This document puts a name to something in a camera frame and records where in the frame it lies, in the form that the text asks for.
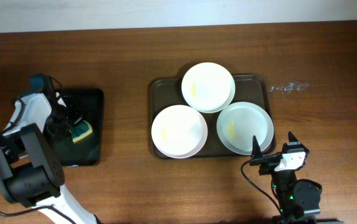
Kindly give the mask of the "green and yellow sponge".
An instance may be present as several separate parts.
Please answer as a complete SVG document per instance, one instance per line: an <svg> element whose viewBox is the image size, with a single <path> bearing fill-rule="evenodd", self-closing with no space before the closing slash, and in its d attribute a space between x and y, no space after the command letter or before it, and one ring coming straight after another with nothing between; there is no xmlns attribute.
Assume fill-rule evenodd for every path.
<svg viewBox="0 0 357 224"><path fill-rule="evenodd" d="M89 137L93 133L93 129L89 122L82 121L77 126L71 126L70 132L73 143L78 143L79 141Z"/></svg>

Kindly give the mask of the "pale grey plate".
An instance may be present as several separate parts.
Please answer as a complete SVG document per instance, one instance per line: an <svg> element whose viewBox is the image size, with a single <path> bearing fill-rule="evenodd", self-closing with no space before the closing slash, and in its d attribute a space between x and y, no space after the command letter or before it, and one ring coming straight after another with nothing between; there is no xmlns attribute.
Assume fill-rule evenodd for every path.
<svg viewBox="0 0 357 224"><path fill-rule="evenodd" d="M232 103L221 111L216 130L226 148L245 156L252 153L253 137L262 152L269 150L274 138L274 124L266 110L244 101Z"/></svg>

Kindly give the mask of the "white plate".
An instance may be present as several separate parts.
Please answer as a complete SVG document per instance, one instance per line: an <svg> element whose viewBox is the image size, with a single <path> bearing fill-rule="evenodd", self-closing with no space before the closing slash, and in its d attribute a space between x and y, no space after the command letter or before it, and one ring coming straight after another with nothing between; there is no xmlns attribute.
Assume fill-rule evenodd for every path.
<svg viewBox="0 0 357 224"><path fill-rule="evenodd" d="M197 154L205 145L208 128L203 115L190 106L173 105L160 111L151 125L157 150L173 159Z"/></svg>
<svg viewBox="0 0 357 224"><path fill-rule="evenodd" d="M236 92L231 73L212 62L192 66L181 82L186 103L202 113L217 113L228 106Z"/></svg>

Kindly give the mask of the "white plate back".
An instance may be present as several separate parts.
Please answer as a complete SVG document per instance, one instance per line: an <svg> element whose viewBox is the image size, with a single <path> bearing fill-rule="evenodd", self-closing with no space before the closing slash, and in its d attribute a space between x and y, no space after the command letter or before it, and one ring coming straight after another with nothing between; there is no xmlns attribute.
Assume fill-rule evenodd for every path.
<svg viewBox="0 0 357 224"><path fill-rule="evenodd" d="M202 113L217 113L228 106L236 92L231 73L212 62L192 66L181 82L186 103Z"/></svg>

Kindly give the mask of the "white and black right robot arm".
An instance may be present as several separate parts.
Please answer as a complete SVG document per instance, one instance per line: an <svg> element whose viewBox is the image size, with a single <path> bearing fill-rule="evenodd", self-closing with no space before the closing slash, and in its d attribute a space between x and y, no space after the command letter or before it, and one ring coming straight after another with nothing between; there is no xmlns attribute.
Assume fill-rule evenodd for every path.
<svg viewBox="0 0 357 224"><path fill-rule="evenodd" d="M257 138L252 138L251 166L259 168L260 175L270 175L274 197L272 201L279 215L272 223L316 223L315 216L320 213L322 186L308 179L298 179L296 171L305 166L310 151L288 132L288 142L282 151L263 155Z"/></svg>

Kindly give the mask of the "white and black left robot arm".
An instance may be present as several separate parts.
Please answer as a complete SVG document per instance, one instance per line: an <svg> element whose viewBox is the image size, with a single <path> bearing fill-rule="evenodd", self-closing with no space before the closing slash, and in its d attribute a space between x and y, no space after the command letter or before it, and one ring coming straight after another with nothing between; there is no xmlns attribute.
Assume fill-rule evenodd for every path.
<svg viewBox="0 0 357 224"><path fill-rule="evenodd" d="M24 209L2 217L41 212L54 223L100 223L69 192L60 159L47 135L71 139L67 107L55 93L25 93L13 100L15 110L0 132L0 191Z"/></svg>

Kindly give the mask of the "black water tray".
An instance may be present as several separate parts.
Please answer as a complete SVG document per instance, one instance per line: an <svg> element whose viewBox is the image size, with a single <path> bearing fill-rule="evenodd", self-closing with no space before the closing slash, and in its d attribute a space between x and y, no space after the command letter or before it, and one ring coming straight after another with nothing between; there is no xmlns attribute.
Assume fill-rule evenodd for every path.
<svg viewBox="0 0 357 224"><path fill-rule="evenodd" d="M60 104L69 111L71 137L56 139L48 136L51 148L63 166L95 166L99 163L104 93L98 88L67 89Z"/></svg>

